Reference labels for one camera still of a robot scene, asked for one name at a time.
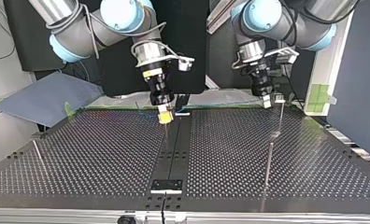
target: blue joint cap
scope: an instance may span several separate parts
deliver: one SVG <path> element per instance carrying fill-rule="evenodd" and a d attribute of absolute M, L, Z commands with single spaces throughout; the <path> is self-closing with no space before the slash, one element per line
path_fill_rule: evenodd
<path fill-rule="evenodd" d="M 66 49 L 60 42 L 57 40 L 55 35 L 50 36 L 50 44 L 53 47 L 53 51 L 59 56 L 63 61 L 67 63 L 75 63 L 89 57 L 78 56 L 77 54 Z"/>
<path fill-rule="evenodd" d="M 325 49 L 331 44 L 334 36 L 336 35 L 336 30 L 337 30 L 336 24 L 331 25 L 330 30 L 319 42 L 305 49 L 313 50 L 313 51 L 319 51 L 319 50 Z"/>
<path fill-rule="evenodd" d="M 252 0 L 247 4 L 244 23 L 253 32 L 267 32 L 281 19 L 282 5 L 278 0 Z"/>
<path fill-rule="evenodd" d="M 144 7 L 151 7 L 149 0 L 105 0 L 101 2 L 101 16 L 104 22 L 119 33 L 136 31 L 145 19 Z"/>

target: white wall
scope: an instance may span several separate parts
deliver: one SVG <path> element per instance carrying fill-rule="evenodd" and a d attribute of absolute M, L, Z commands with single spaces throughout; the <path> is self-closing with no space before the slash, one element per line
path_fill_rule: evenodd
<path fill-rule="evenodd" d="M 7 27 L 6 20 L 0 15 L 1 23 Z M 12 38 L 0 27 L 0 57 L 11 52 Z M 12 56 L 0 60 L 0 98 L 21 90 L 33 82 L 32 74 L 23 72 L 19 57 Z M 29 121 L 17 119 L 0 113 L 0 160 L 12 151 L 24 146 L 31 134 L 37 132 L 36 125 Z"/>

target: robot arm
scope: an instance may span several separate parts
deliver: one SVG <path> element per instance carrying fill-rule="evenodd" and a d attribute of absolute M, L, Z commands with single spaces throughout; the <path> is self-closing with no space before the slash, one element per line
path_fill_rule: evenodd
<path fill-rule="evenodd" d="M 278 53 L 277 63 L 294 63 L 299 54 L 290 48 L 266 52 L 264 39 L 282 41 L 301 49 L 324 49 L 331 44 L 336 33 L 338 21 L 335 20 L 351 6 L 354 9 L 359 2 L 305 0 L 305 12 L 302 13 L 288 7 L 284 0 L 249 0 L 233 8 L 232 25 L 239 52 L 238 61 L 232 68 L 246 70 L 252 79 L 253 94 L 269 102 L 265 105 L 269 107 L 273 86 L 267 74 L 269 64 L 265 58 Z"/>
<path fill-rule="evenodd" d="M 90 13 L 78 0 L 29 0 L 51 29 L 50 44 L 66 63 L 74 63 L 131 37 L 132 53 L 150 87 L 150 101 L 159 107 L 162 124 L 173 120 L 170 103 L 174 93 L 168 87 L 167 61 L 178 60 L 178 69 L 189 71 L 194 59 L 178 56 L 163 44 L 160 25 L 150 0 L 103 0 Z"/>

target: metal pin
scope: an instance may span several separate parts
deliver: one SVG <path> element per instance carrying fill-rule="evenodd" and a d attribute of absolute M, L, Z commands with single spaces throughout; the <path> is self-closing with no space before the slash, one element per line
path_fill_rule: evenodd
<path fill-rule="evenodd" d="M 282 123 L 282 121 L 283 121 L 284 104 L 285 104 L 285 103 L 282 103 L 282 104 L 281 104 L 280 123 L 279 123 L 279 125 L 278 125 L 278 131 L 279 131 L 279 132 L 281 132 L 281 123 Z"/>
<path fill-rule="evenodd" d="M 274 145 L 275 145 L 274 143 L 270 143 L 270 145 L 269 145 L 269 151 L 268 151 L 268 155 L 267 155 L 266 178 L 264 180 L 264 185 L 266 187 L 269 186 L 270 166 L 272 164 L 273 146 Z"/>
<path fill-rule="evenodd" d="M 36 140 L 33 140 L 33 143 L 34 143 L 34 147 L 36 148 L 36 153 L 37 153 L 37 157 L 40 159 L 40 160 L 43 160 L 42 158 L 42 155 L 40 154 L 40 151 L 39 151 L 39 147 L 36 143 Z"/>

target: black perforated table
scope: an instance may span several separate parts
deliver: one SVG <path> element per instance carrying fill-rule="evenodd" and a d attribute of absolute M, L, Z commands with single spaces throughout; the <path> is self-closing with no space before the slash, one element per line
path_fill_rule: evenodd
<path fill-rule="evenodd" d="M 0 162 L 0 208 L 370 215 L 370 164 L 301 112 L 279 114 L 199 109 L 162 126 L 154 111 L 81 111 Z M 182 194 L 150 193 L 166 179 Z"/>

